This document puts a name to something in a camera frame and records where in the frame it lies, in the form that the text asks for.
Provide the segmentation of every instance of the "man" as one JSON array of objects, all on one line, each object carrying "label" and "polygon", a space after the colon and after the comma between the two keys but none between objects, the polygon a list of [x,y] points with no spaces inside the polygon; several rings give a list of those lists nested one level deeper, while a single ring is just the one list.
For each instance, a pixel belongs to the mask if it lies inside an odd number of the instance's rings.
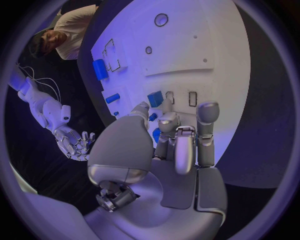
[{"label": "man", "polygon": [[87,27],[98,6],[85,6],[61,16],[53,30],[34,35],[29,43],[35,58],[46,56],[56,49],[63,60],[77,59]]}]

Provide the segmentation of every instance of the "man's hair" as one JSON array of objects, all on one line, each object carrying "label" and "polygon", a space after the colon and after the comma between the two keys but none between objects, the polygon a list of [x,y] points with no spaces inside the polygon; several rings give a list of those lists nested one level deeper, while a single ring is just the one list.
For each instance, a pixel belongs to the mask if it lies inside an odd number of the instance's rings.
[{"label": "man's hair", "polygon": [[31,55],[38,59],[45,55],[45,53],[42,51],[44,39],[42,38],[43,34],[46,32],[46,30],[38,32],[36,35],[34,35],[31,40],[29,41],[28,47]]}]

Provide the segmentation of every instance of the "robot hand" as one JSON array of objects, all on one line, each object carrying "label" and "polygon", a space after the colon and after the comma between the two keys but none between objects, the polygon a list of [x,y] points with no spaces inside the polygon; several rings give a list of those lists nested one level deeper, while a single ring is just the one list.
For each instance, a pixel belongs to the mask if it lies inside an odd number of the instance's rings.
[{"label": "robot hand", "polygon": [[54,136],[59,149],[69,159],[77,161],[87,161],[89,159],[87,153],[90,144],[95,141],[95,134],[93,132],[88,136],[88,133],[84,131],[80,136],[74,129],[63,125],[54,131]]}]

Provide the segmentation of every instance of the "white shirt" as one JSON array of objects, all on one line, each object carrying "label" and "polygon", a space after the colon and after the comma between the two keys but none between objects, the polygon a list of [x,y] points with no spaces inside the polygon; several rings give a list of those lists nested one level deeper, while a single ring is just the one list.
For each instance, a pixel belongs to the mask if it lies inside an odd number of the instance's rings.
[{"label": "white shirt", "polygon": [[96,11],[96,5],[69,11],[57,21],[54,30],[66,34],[65,42],[56,48],[63,60],[77,59],[87,27]]}]

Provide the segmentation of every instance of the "blue object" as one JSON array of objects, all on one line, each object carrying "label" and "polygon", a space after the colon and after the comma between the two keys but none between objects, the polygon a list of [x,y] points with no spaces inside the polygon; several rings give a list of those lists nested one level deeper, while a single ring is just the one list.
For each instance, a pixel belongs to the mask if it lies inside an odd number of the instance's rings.
[{"label": "blue object", "polygon": [[152,108],[157,108],[164,101],[163,94],[161,91],[152,92],[147,97]]},{"label": "blue object", "polygon": [[152,113],[152,115],[149,117],[149,121],[153,122],[157,118],[158,118],[157,114],[156,113]]},{"label": "blue object", "polygon": [[118,100],[118,99],[120,99],[120,95],[119,95],[118,93],[116,93],[116,94],[114,94],[114,95],[112,95],[112,96],[107,97],[107,98],[105,99],[105,101],[106,101],[108,104],[110,104],[110,103],[112,103],[112,102],[114,102],[114,101],[116,101],[116,100]]},{"label": "blue object", "polygon": [[98,59],[92,62],[98,81],[109,77],[103,59]]},{"label": "blue object", "polygon": [[153,133],[152,133],[152,136],[153,136],[156,143],[159,142],[160,134],[161,134],[161,130],[159,128],[155,128]]}]

